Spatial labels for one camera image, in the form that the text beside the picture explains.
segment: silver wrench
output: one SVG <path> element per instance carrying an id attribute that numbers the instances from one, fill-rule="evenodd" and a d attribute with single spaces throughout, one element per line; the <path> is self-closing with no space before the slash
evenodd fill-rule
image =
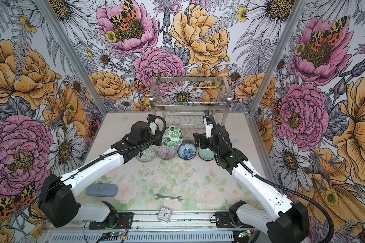
<path id="1" fill-rule="evenodd" d="M 182 201 L 182 196 L 178 196 L 178 197 L 171 197 L 171 196 L 162 196 L 162 195 L 160 195 L 160 194 L 155 194 L 154 195 L 155 196 L 155 199 L 156 200 L 158 200 L 158 199 L 160 199 L 160 198 L 162 198 L 162 199 L 173 199 L 173 200 L 179 200 L 180 202 Z"/>

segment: floral tablecloth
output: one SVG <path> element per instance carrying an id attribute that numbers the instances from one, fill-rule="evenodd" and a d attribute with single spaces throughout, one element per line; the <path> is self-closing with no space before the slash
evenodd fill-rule
<path id="1" fill-rule="evenodd" d="M 178 155 L 168 161 L 156 156 L 146 164 L 134 158 L 94 183 L 116 184 L 118 192 L 114 197 L 90 197 L 84 190 L 79 199 L 86 202 L 105 200 L 120 211 L 159 210 L 162 206 L 173 210 L 222 210 L 239 200 L 263 209 L 251 192 L 215 160 L 204 161 L 198 155 L 189 161 Z M 155 200 L 156 193 L 182 196 L 183 200 Z"/>

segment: clock face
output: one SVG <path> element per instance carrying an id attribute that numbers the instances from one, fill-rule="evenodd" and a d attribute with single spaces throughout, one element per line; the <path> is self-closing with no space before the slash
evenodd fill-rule
<path id="1" fill-rule="evenodd" d="M 169 222 L 170 216 L 172 215 L 172 211 L 169 208 L 161 207 L 160 212 L 158 213 L 157 218 L 160 221 L 164 221 L 165 223 Z"/>

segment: metal post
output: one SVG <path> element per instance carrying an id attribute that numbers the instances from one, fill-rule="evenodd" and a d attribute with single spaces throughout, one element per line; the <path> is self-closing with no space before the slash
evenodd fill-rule
<path id="1" fill-rule="evenodd" d="M 283 33 L 281 34 L 279 41 L 277 42 L 276 49 L 273 52 L 272 58 L 269 61 L 268 67 L 266 68 L 265 74 L 262 79 L 262 83 L 257 90 L 257 94 L 254 97 L 253 104 L 250 107 L 250 114 L 253 115 L 258 107 L 258 104 L 261 102 L 263 94 L 265 93 L 266 88 L 268 87 L 269 82 L 271 81 L 274 69 L 276 68 L 278 62 L 281 59 L 282 52 L 285 49 L 285 46 L 289 42 L 289 38 L 297 26 L 297 22 L 304 10 L 304 7 L 307 4 L 307 0 L 296 0 L 292 12 L 290 13 L 290 17 L 287 21 L 287 25 Z"/>
<path id="2" fill-rule="evenodd" d="M 59 23 L 58 17 L 56 16 L 53 8 L 50 6 L 49 0 L 38 0 L 34 2 L 37 5 L 40 12 L 42 13 L 49 27 L 53 31 L 63 51 L 65 51 L 65 54 L 69 57 L 70 61 L 72 62 L 72 65 L 78 72 L 78 75 L 80 76 L 81 80 L 84 82 L 100 113 L 104 117 L 108 111 L 103 103 L 103 100 L 97 93 L 93 83 L 90 80 L 87 71 L 85 70 L 85 67 L 81 63 L 80 58 L 78 57 L 76 51 L 74 50 L 72 43 L 69 40 L 69 37 L 66 35 L 62 25 Z"/>

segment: metal dish rack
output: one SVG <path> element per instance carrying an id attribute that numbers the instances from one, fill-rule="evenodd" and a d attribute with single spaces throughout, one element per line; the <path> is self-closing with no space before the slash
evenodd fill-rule
<path id="1" fill-rule="evenodd" d="M 194 133 L 205 133 L 205 110 L 222 110 L 221 125 L 225 124 L 231 91 L 226 77 L 158 77 L 149 100 L 152 114 L 160 112 L 168 126 L 179 127 L 184 139 L 192 140 Z"/>

